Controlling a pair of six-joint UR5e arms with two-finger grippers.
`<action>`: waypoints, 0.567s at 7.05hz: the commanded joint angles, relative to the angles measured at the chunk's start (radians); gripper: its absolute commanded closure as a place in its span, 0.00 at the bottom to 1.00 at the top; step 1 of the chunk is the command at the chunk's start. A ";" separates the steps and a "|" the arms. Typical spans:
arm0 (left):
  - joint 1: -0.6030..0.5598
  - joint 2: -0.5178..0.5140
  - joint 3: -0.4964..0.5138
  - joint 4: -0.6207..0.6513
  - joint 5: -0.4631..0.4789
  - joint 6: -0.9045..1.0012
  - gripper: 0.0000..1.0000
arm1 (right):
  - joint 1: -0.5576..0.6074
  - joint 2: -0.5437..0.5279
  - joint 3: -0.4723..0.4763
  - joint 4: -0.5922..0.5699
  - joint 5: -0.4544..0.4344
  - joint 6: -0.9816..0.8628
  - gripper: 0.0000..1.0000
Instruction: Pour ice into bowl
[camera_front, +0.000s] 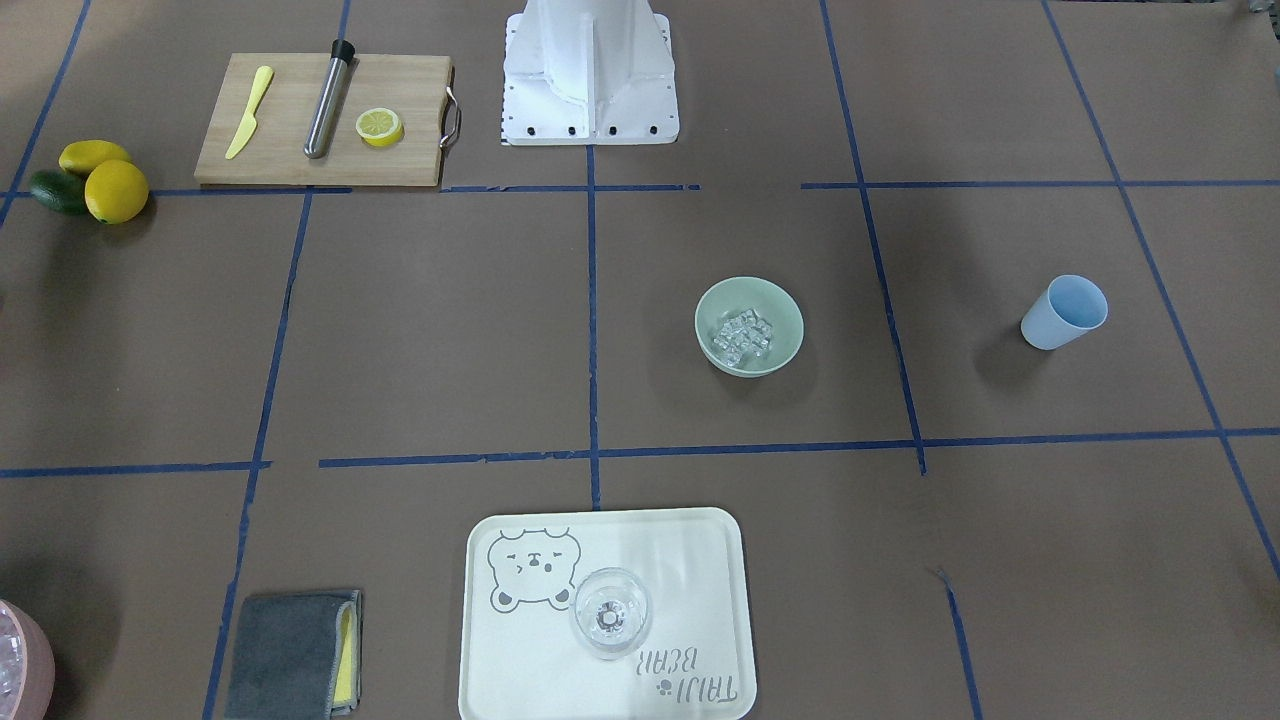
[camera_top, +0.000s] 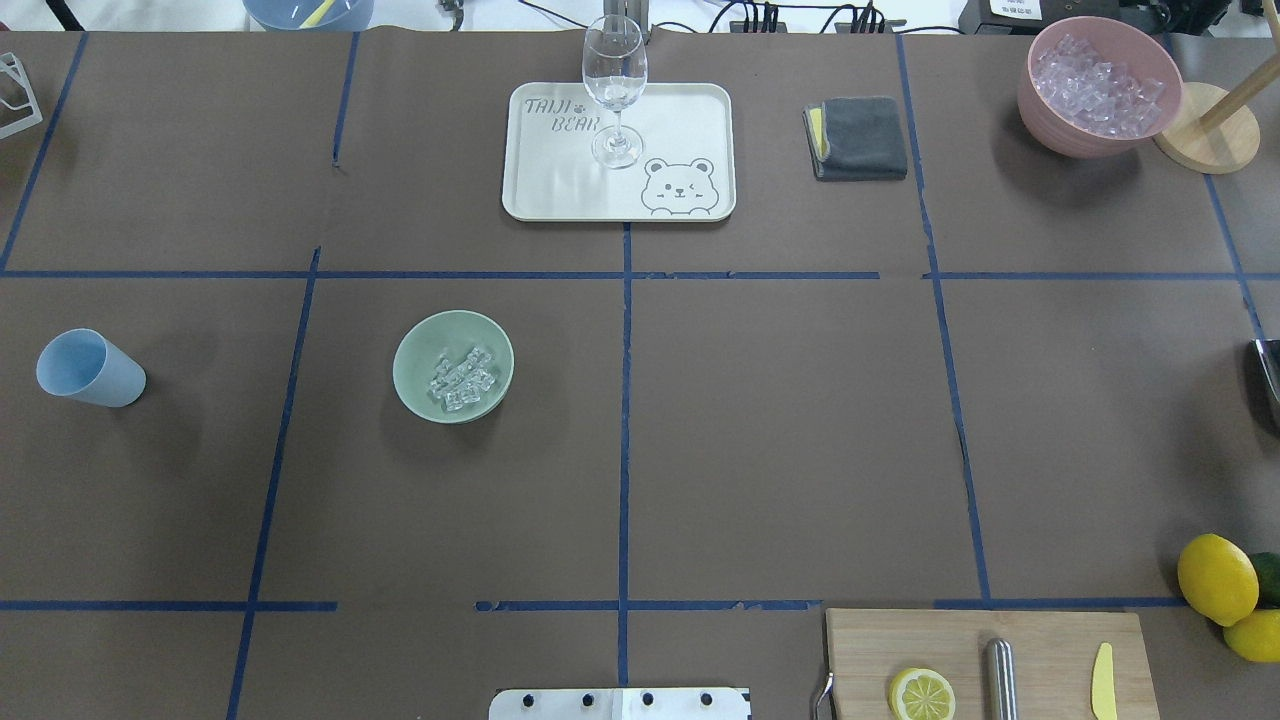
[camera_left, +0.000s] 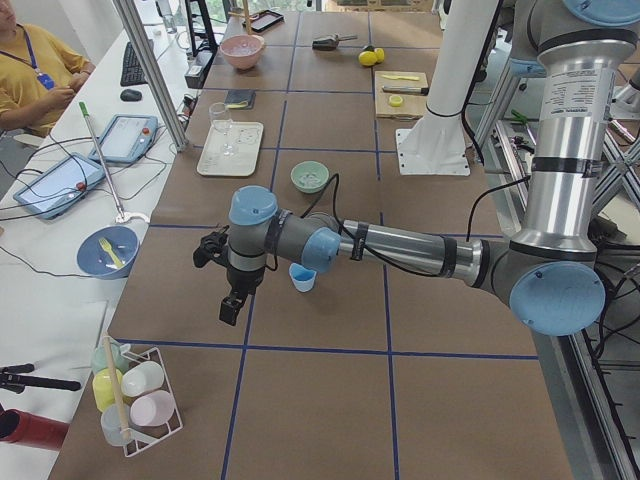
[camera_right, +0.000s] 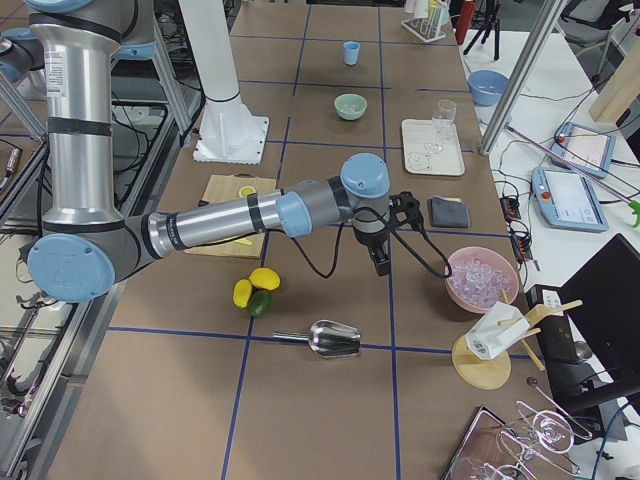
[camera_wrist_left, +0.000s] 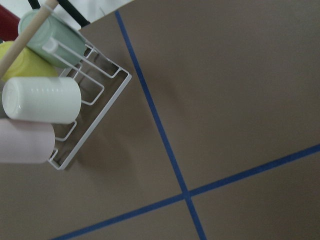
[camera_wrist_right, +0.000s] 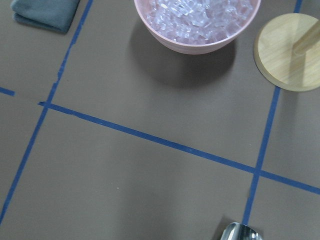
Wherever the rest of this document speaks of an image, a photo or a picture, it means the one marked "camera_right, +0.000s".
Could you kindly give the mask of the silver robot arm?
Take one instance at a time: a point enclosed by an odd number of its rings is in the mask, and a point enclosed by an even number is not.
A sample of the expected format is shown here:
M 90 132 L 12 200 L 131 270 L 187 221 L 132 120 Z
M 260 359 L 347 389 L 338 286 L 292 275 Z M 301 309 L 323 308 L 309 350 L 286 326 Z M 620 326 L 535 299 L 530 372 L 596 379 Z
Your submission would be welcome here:
M 46 89 L 43 45 L 29 28 L 1 33 L 1 73 L 12 84 L 27 78 L 37 89 Z
M 154 60 L 158 28 L 149 1 L 32 1 L 29 26 L 44 49 L 52 204 L 27 265 L 48 296 L 82 303 L 107 293 L 154 261 L 247 234 L 280 229 L 298 238 L 337 222 L 351 224 L 379 275 L 389 260 L 390 179 L 381 158 L 359 153 L 340 173 L 267 193 L 163 212 L 143 185 L 145 204 L 117 209 L 112 142 L 112 67 Z

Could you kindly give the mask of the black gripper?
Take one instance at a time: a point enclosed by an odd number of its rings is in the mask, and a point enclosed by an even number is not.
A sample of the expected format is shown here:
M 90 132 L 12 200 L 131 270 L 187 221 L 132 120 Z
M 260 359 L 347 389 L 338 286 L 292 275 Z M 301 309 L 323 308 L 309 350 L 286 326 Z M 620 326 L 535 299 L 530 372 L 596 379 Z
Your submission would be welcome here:
M 385 250 L 385 246 L 389 241 L 388 233 L 386 231 L 379 231 L 375 233 L 355 231 L 354 235 L 356 240 L 367 248 L 369 257 L 374 264 L 377 275 L 379 277 L 389 275 L 391 271 L 391 260 Z

